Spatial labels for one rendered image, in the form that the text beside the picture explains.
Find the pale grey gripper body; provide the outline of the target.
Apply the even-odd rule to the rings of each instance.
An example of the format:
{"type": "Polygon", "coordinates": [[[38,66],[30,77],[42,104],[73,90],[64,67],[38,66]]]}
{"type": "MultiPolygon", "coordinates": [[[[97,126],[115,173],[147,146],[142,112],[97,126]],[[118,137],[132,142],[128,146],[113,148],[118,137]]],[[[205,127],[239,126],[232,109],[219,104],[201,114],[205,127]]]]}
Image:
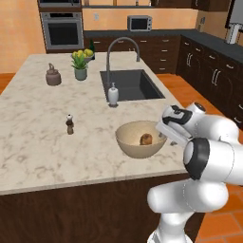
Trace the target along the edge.
{"type": "Polygon", "coordinates": [[[191,138],[191,135],[182,126],[174,122],[165,124],[163,121],[159,121],[156,129],[181,147],[184,147],[191,138]]]}

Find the brown bread roll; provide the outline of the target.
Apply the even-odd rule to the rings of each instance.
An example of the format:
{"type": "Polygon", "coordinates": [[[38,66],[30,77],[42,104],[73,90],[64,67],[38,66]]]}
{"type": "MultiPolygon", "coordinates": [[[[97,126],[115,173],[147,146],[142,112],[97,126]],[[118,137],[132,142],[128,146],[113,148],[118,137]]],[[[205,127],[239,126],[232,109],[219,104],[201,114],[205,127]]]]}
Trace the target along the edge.
{"type": "Polygon", "coordinates": [[[151,134],[143,134],[141,137],[140,137],[140,145],[149,145],[153,142],[153,137],[151,134]]]}

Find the beige bowl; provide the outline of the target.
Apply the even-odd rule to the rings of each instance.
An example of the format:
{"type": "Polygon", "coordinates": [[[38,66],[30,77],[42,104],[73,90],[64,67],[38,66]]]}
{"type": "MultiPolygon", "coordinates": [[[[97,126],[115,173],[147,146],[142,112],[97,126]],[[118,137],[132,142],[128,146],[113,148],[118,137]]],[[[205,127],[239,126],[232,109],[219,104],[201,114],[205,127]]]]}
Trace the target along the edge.
{"type": "Polygon", "coordinates": [[[146,159],[155,155],[167,137],[156,129],[155,121],[131,121],[123,124],[116,131],[116,139],[121,150],[130,158],[146,159]],[[140,145],[143,134],[151,134],[153,142],[149,145],[140,145]]]}

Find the dark sink basin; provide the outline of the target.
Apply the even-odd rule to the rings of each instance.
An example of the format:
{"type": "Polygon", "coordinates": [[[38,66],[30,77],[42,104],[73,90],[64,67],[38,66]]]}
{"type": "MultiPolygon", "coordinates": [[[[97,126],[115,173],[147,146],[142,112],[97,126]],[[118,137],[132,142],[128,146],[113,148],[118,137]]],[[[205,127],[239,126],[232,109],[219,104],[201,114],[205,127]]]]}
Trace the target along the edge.
{"type": "Polygon", "coordinates": [[[110,72],[110,83],[107,72],[101,71],[103,90],[108,98],[108,89],[112,84],[119,90],[119,102],[164,99],[164,95],[143,69],[113,70],[110,72]]]}

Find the white soap dispenser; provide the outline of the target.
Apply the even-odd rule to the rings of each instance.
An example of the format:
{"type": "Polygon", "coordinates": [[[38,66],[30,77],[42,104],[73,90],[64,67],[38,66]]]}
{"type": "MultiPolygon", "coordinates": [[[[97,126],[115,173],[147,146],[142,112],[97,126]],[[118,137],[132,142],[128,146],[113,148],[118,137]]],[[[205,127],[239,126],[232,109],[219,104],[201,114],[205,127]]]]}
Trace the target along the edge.
{"type": "Polygon", "coordinates": [[[108,89],[108,101],[110,105],[117,105],[119,99],[119,89],[115,87],[115,84],[112,84],[108,89]]]}

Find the dark wood cupboard run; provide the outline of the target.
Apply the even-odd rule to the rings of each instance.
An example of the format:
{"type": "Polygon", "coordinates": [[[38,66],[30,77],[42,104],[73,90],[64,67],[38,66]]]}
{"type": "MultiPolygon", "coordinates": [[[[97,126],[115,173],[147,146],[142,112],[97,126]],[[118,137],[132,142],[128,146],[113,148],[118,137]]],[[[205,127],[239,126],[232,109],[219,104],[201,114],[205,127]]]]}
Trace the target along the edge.
{"type": "Polygon", "coordinates": [[[140,57],[156,74],[175,74],[178,63],[180,36],[160,32],[130,32],[128,30],[86,30],[84,46],[94,43],[97,52],[106,52],[110,44],[120,37],[133,39],[140,49],[140,57]]]}
{"type": "Polygon", "coordinates": [[[176,74],[243,130],[243,65],[181,36],[176,74]]]}

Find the grey arched tap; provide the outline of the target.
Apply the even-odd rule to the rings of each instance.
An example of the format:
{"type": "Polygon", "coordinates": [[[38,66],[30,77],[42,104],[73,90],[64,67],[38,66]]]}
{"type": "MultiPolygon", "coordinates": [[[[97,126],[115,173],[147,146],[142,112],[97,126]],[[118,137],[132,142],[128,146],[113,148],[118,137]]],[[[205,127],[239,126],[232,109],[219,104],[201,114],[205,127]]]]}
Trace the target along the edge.
{"type": "Polygon", "coordinates": [[[110,52],[111,52],[111,49],[112,47],[118,43],[118,41],[122,41],[122,40],[126,40],[126,41],[130,41],[131,43],[133,43],[135,45],[135,48],[137,50],[137,62],[140,61],[140,48],[138,46],[138,44],[131,38],[129,37],[119,37],[117,38],[116,40],[114,40],[110,46],[108,47],[108,50],[107,50],[107,55],[106,55],[106,87],[109,89],[110,88],[110,85],[111,85],[111,82],[110,82],[110,52]]]}

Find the brown pepper grinder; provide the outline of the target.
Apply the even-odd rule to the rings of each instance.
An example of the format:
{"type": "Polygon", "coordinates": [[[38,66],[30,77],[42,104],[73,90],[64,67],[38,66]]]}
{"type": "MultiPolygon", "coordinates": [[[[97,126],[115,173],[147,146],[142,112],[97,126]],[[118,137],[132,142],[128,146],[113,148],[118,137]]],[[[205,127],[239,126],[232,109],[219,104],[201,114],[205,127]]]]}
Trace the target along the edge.
{"type": "Polygon", "coordinates": [[[67,134],[72,135],[74,133],[74,122],[73,122],[73,116],[68,114],[66,116],[66,126],[67,126],[67,134]]]}

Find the potted plant with yellow flowers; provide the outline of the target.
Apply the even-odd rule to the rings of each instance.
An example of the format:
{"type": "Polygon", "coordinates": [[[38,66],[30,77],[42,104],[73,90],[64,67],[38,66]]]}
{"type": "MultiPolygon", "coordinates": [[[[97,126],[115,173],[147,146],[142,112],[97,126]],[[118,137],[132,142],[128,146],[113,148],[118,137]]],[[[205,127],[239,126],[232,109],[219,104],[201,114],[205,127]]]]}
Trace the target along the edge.
{"type": "Polygon", "coordinates": [[[75,78],[84,81],[87,78],[87,60],[83,51],[74,51],[71,55],[75,78]]]}

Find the grey toaster oven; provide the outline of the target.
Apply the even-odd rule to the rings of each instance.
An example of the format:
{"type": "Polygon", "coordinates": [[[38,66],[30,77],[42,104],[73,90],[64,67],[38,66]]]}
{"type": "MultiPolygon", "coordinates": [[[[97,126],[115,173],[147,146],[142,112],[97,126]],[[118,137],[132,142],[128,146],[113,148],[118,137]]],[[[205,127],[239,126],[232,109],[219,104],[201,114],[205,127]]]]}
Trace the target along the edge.
{"type": "Polygon", "coordinates": [[[151,31],[152,17],[149,15],[128,15],[127,29],[135,32],[151,31]]]}

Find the bowl of lemons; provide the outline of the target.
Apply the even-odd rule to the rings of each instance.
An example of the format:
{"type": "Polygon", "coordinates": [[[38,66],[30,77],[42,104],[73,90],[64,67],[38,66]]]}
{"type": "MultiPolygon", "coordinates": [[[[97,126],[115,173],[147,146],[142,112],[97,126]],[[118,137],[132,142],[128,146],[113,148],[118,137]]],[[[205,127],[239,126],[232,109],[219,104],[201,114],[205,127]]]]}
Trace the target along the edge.
{"type": "Polygon", "coordinates": [[[93,50],[91,49],[85,49],[84,50],[84,60],[86,62],[90,62],[95,56],[95,53],[93,50]]]}

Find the white countertop appliance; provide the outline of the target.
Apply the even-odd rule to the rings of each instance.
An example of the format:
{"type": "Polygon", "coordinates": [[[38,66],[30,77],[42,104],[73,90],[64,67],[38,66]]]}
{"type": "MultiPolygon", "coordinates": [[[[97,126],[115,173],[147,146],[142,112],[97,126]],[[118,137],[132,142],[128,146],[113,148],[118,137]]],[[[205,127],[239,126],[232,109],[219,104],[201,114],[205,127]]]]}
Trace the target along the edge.
{"type": "Polygon", "coordinates": [[[230,29],[227,32],[226,43],[233,45],[236,41],[238,31],[241,29],[241,24],[230,24],[230,29]]]}

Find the brown kettle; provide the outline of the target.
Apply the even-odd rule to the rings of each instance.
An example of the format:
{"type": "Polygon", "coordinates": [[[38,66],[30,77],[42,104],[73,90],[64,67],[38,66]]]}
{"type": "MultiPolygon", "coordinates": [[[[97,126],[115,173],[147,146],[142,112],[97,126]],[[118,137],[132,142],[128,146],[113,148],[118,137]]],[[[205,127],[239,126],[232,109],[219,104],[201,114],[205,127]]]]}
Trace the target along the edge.
{"type": "Polygon", "coordinates": [[[54,86],[59,85],[62,82],[61,74],[59,71],[54,67],[52,63],[48,64],[49,69],[46,73],[46,81],[48,85],[54,86]]]}

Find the dark wood wall cupboards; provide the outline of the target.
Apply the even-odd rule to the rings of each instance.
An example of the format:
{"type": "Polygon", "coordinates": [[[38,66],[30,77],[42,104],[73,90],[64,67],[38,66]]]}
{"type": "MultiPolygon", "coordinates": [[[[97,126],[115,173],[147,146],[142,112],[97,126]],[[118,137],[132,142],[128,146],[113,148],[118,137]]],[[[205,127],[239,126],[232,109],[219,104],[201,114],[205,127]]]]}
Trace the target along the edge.
{"type": "Polygon", "coordinates": [[[164,9],[227,11],[232,0],[151,0],[151,6],[164,9]]]}

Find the steel wall oven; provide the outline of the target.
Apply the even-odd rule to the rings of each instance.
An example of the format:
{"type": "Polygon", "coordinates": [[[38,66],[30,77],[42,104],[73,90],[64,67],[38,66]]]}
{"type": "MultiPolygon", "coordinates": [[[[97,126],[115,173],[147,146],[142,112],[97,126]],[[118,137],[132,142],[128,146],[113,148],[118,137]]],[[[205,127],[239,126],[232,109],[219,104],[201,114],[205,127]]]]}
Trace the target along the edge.
{"type": "Polygon", "coordinates": [[[38,0],[47,52],[84,47],[81,0],[38,0]]]}

